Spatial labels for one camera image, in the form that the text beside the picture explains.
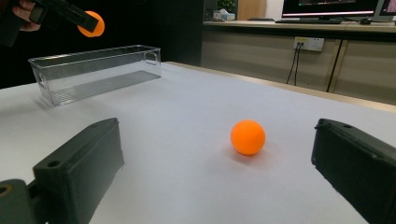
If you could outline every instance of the white table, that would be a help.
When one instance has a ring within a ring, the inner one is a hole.
[[[118,118],[125,165],[91,223],[367,223],[311,164],[314,127],[335,119],[396,146],[394,106],[162,68],[159,79],[58,107],[36,84],[0,90],[0,180],[30,183],[32,167],[53,150]],[[241,119],[257,120],[267,134],[253,157],[231,146]]]

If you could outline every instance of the transparent bin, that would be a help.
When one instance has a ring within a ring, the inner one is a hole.
[[[133,45],[33,58],[35,79],[52,105],[161,77],[161,50]]]

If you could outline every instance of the desk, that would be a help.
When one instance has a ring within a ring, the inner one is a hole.
[[[295,36],[325,38],[321,52],[300,52],[297,86],[396,105],[394,22],[206,21],[201,66],[286,83]]]
[[[92,224],[367,223],[311,164],[314,127],[335,119],[396,146],[395,106],[175,63],[162,68],[159,79],[59,107],[47,105],[36,84],[0,90],[0,179],[29,183],[32,167],[68,139],[118,118],[125,165]],[[231,146],[241,119],[266,131],[254,157]]]

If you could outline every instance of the orange ball held by tool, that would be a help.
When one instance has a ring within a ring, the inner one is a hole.
[[[231,130],[231,143],[239,153],[247,156],[254,155],[264,146],[264,128],[254,120],[241,120]]]
[[[94,11],[85,11],[85,12],[95,17],[98,20],[98,24],[96,25],[92,33],[78,26],[79,31],[87,37],[95,37],[101,35],[105,31],[105,21],[102,19],[102,17],[99,16],[99,14],[97,14]]]

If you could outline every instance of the computer monitor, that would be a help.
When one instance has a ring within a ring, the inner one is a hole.
[[[282,18],[374,16],[378,0],[284,0]]]
[[[396,0],[385,0],[379,15],[396,16]]]

